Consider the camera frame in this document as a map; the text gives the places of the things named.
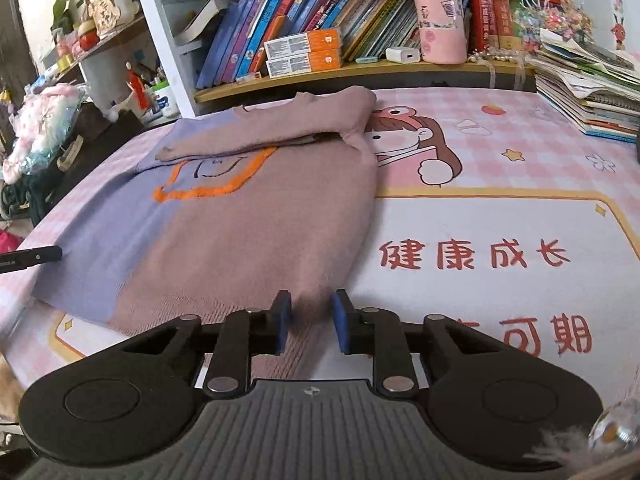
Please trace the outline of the pink and purple sweater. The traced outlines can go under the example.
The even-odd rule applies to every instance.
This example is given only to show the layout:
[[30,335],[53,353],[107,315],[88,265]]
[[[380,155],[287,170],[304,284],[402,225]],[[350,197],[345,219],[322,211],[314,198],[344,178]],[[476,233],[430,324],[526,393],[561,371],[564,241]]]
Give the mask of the pink and purple sweater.
[[32,294],[134,336],[184,314],[217,323],[262,310],[287,290],[285,352],[254,372],[299,374],[370,226],[378,161],[364,130],[375,105],[352,86],[179,120],[81,208]]

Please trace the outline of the orange white medicine box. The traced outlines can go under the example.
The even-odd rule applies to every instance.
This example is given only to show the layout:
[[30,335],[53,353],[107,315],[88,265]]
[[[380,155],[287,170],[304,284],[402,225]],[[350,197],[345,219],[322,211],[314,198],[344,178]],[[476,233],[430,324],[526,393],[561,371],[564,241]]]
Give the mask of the orange white medicine box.
[[271,61],[303,53],[340,50],[341,45],[342,35],[337,28],[316,29],[268,40],[265,43],[265,52],[268,60]]
[[299,53],[268,60],[266,66],[270,78],[326,72],[342,66],[342,54],[340,49]]

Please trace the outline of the white charger block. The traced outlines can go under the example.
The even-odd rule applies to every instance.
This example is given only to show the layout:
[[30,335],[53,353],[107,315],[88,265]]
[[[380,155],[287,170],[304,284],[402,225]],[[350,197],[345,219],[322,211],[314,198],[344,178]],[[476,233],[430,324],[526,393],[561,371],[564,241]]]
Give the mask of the white charger block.
[[421,61],[421,52],[417,48],[389,47],[385,50],[385,58],[396,64],[414,64]]

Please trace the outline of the wooden bookshelf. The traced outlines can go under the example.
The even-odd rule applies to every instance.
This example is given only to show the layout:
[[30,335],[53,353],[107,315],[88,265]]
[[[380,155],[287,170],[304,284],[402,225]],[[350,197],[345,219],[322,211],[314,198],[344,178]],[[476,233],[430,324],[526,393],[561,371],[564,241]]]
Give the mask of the wooden bookshelf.
[[[414,0],[140,0],[184,118],[299,91],[326,93],[351,84],[415,86],[437,75],[456,86],[529,87],[533,73],[521,55],[500,52],[494,1],[462,0],[466,60],[440,65],[424,62],[422,55],[414,64],[385,58],[389,47],[420,50]],[[268,40],[330,28],[342,35],[340,68],[269,77]]]

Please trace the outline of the stack of papers and books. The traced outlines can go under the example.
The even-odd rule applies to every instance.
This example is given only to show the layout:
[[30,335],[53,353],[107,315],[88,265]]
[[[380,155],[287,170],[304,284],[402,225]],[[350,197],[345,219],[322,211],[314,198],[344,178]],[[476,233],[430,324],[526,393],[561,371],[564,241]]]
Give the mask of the stack of papers and books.
[[548,29],[527,57],[537,92],[586,136],[635,144],[639,137],[639,60]]

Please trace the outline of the pink cartoon cup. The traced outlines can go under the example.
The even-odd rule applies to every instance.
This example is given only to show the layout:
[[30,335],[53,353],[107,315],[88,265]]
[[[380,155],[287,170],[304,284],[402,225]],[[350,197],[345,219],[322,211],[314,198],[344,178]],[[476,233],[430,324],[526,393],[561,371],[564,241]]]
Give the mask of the pink cartoon cup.
[[422,60],[458,65],[466,60],[462,0],[414,0]]

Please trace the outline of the colourful flower ornament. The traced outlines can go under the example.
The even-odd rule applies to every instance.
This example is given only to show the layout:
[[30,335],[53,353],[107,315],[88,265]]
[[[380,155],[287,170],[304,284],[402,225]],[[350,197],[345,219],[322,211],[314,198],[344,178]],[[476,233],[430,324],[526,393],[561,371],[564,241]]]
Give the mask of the colourful flower ornament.
[[543,29],[559,35],[563,41],[573,39],[578,44],[593,40],[592,21],[581,6],[572,0],[554,3],[551,0],[514,0],[512,22],[516,36],[525,51],[541,47]]

